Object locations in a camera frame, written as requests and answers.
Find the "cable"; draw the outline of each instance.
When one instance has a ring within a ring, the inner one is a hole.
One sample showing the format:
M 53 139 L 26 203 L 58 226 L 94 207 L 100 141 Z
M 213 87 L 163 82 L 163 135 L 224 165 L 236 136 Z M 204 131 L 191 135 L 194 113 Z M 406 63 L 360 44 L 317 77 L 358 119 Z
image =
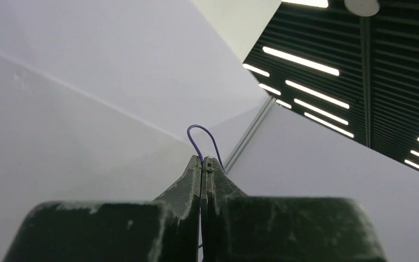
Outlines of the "cable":
M 203 126 L 201 126 L 201 125 L 199 125 L 199 124 L 193 124 L 193 125 L 191 125 L 189 128 L 187 128 L 187 136 L 189 137 L 189 140 L 190 140 L 190 142 L 192 143 L 192 145 L 194 146 L 194 148 L 195 148 L 195 150 L 196 150 L 196 153 L 198 154 L 198 157 L 200 158 L 200 162 L 201 162 L 201 164 L 203 164 L 203 155 L 201 154 L 201 151 L 200 151 L 200 149 L 198 148 L 198 146 L 196 145 L 196 143 L 195 143 L 195 141 L 194 141 L 194 139 L 192 138 L 192 135 L 190 134 L 190 130 L 192 129 L 192 128 L 200 128 L 200 129 L 202 129 L 203 131 L 205 131 L 208 135 L 209 135 L 209 137 L 211 138 L 211 140 L 213 140 L 213 145 L 214 145 L 214 149 L 216 150 L 216 154 L 217 154 L 217 156 L 218 156 L 218 161 L 219 161 L 219 164 L 221 165 L 221 168 L 224 170 L 224 172 L 225 172 L 225 169 L 224 169 L 224 166 L 223 166 L 223 162 L 222 162 L 222 160 L 221 160 L 221 156 L 219 155 L 219 150 L 218 150 L 218 145 L 216 144 L 216 141 L 215 141 L 215 139 L 214 139 L 214 137 L 213 137 L 213 135 L 211 134 L 211 132 L 208 130 L 208 129 L 206 129 L 205 127 L 203 127 Z

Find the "white wall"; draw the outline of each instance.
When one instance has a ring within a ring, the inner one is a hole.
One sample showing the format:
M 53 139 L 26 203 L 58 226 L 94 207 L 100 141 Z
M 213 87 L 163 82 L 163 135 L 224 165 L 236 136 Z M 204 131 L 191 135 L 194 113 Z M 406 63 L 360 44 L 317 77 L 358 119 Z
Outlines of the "white wall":
M 182 140 L 266 100 L 190 2 L 106 3 L 0 1 L 0 51 Z
M 0 260 L 37 203 L 157 196 L 190 124 L 226 158 L 267 98 L 240 64 L 184 0 L 0 0 Z
M 419 261 L 419 172 L 274 107 L 232 167 L 250 195 L 358 200 L 389 261 Z
M 191 0 L 214 29 L 245 60 L 282 0 Z

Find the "metal trim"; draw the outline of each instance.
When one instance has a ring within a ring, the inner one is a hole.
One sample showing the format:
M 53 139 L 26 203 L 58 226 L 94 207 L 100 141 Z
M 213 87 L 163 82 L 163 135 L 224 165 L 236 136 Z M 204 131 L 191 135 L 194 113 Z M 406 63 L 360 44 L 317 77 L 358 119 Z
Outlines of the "metal trim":
M 361 17 L 362 80 L 364 89 L 364 110 L 366 117 L 366 145 L 372 147 L 371 86 L 370 86 L 370 18 Z
M 261 109 L 259 110 L 258 114 L 255 116 L 251 124 L 248 126 L 248 129 L 243 134 L 242 138 L 238 141 L 235 148 L 230 153 L 225 163 L 225 172 L 226 174 L 229 173 L 230 169 L 234 165 L 235 161 L 237 161 L 240 154 L 243 152 L 245 147 L 247 146 L 250 139 L 253 137 L 253 135 L 256 133 L 259 125 L 263 122 L 263 120 L 266 118 L 267 114 L 272 109 L 272 106 L 274 105 L 276 99 L 273 97 L 269 97 L 264 104 L 262 105 Z

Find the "black slatted ceiling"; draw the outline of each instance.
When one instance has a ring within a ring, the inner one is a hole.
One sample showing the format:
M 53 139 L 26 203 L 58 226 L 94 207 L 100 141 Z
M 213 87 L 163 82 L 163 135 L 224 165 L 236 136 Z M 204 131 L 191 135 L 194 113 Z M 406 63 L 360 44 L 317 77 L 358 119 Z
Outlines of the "black slatted ceiling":
M 419 1 L 380 0 L 380 5 L 378 14 L 362 18 L 340 0 L 329 0 L 326 9 L 283 3 L 245 63 L 270 73 L 254 76 L 280 90 L 282 95 L 275 97 L 292 105 L 292 111 L 309 112 L 347 130 L 353 140 L 396 161 L 419 164 L 419 157 L 410 154 L 419 152 Z M 336 68 L 340 75 L 272 56 L 264 46 Z M 292 88 L 285 80 L 348 103 L 350 109 Z M 295 104 L 295 98 L 349 125 Z

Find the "white partition wall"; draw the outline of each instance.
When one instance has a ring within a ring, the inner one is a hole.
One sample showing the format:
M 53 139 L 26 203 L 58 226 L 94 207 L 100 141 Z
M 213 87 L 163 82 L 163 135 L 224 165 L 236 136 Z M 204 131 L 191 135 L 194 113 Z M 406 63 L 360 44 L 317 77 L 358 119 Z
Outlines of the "white partition wall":
M 282 0 L 191 0 L 214 29 L 245 60 Z
M 250 195 L 358 200 L 388 261 L 419 261 L 419 172 L 275 106 L 230 178 Z
M 227 159 L 266 99 L 190 1 L 0 0 L 0 260 L 42 201 L 156 197 L 190 124 Z

